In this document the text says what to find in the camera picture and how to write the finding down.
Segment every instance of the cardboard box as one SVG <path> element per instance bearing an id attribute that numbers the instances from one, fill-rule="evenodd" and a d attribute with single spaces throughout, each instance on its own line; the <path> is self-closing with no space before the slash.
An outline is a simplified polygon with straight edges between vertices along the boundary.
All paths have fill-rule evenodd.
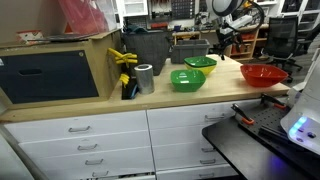
<path id="1" fill-rule="evenodd" d="M 83 58 L 87 60 L 87 66 L 89 66 L 88 69 L 91 73 L 91 76 L 92 76 L 91 79 L 93 79 L 97 96 L 83 97 L 83 98 L 70 98 L 70 99 L 66 98 L 63 100 L 60 99 L 60 100 L 39 101 L 39 102 L 13 103 L 10 100 L 10 98 L 7 96 L 5 91 L 0 88 L 0 100 L 8 109 L 20 109 L 20 108 L 53 106 L 53 105 L 61 105 L 61 104 L 74 104 L 74 103 L 107 100 L 111 96 L 111 93 L 114 90 L 114 87 L 117 84 L 120 73 L 121 73 L 119 65 L 116 65 L 113 59 L 114 57 L 108 54 L 107 49 L 114 48 L 116 50 L 120 50 L 120 47 L 121 47 L 120 44 L 121 44 L 120 30 L 115 30 L 108 33 L 94 35 L 86 38 L 85 40 L 75 41 L 75 42 L 44 43 L 44 44 L 38 44 L 38 45 L 32 45 L 32 46 L 26 46 L 26 45 L 21 45 L 17 43 L 1 44 L 0 58 L 7 58 L 6 63 L 10 63 L 10 59 L 14 59 L 13 57 L 19 57 L 20 60 L 22 61 L 24 61 L 24 59 L 28 61 L 28 59 L 32 59 L 30 58 L 30 55 L 31 57 L 33 57 L 32 55 L 43 55 L 41 57 L 44 57 L 43 58 L 44 61 L 45 60 L 48 61 L 50 59 L 54 59 L 55 54 L 57 55 L 67 54 L 68 56 L 69 53 L 75 53 L 75 52 L 78 53 L 79 57 L 83 56 Z M 6 66 L 6 64 L 3 64 L 3 62 L 4 62 L 3 60 L 0 61 L 0 63 L 2 63 L 2 66 L 4 67 Z M 56 62 L 58 62 L 58 65 L 57 65 L 58 67 L 61 66 L 61 69 L 64 68 L 62 67 L 63 59 L 61 59 L 61 61 L 56 61 Z M 33 68 L 32 70 L 35 72 L 36 71 L 41 72 L 41 68 L 39 68 L 39 70 L 37 69 L 34 70 L 34 69 L 35 68 Z M 54 77 L 52 73 L 56 71 L 57 69 L 50 72 L 50 77 Z M 73 75 L 73 77 L 77 78 L 76 73 L 77 72 L 71 71 L 70 75 Z M 35 89 L 30 89 L 30 92 L 34 94 L 35 93 L 34 90 Z"/>

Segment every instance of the silver canister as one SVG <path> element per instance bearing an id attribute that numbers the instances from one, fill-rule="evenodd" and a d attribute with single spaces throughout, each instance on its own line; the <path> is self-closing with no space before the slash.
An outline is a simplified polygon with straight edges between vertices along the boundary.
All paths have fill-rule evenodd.
<path id="1" fill-rule="evenodd" d="M 134 68 L 140 94 L 154 92 L 153 69 L 150 64 L 141 64 Z"/>

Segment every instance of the red bowl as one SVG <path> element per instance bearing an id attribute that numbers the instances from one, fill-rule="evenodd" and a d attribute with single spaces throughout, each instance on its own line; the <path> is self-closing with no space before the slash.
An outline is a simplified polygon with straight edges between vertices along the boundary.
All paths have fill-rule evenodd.
<path id="1" fill-rule="evenodd" d="M 270 87 L 288 77 L 285 71 L 266 64 L 245 64 L 240 69 L 247 83 L 253 87 Z"/>

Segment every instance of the green bowl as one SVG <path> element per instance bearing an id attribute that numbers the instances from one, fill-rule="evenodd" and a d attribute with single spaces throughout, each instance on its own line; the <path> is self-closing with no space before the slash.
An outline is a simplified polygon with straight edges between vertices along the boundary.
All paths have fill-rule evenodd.
<path id="1" fill-rule="evenodd" d="M 185 58 L 184 62 L 191 67 L 207 67 L 217 65 L 217 61 L 206 56 Z"/>
<path id="2" fill-rule="evenodd" d="M 195 92 L 206 82 L 200 70 L 175 70 L 171 72 L 171 82 L 176 91 Z"/>

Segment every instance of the black table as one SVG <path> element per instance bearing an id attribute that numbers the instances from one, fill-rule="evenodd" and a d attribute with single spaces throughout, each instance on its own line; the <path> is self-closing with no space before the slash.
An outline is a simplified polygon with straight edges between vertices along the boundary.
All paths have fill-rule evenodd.
<path id="1" fill-rule="evenodd" d="M 244 179 L 311 179 L 240 129 L 234 118 L 204 128 L 202 135 Z"/>

